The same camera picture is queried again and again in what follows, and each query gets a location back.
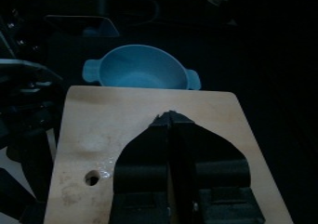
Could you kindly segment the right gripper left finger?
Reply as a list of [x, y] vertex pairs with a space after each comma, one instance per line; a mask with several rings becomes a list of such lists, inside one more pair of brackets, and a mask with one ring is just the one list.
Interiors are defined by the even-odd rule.
[[168, 113], [130, 141], [115, 162], [108, 224], [168, 224]]

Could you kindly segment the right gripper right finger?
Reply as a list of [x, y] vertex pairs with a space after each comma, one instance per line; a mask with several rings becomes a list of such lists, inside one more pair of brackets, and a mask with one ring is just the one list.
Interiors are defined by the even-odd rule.
[[178, 112], [168, 138], [180, 224], [264, 224], [248, 162], [234, 144]]

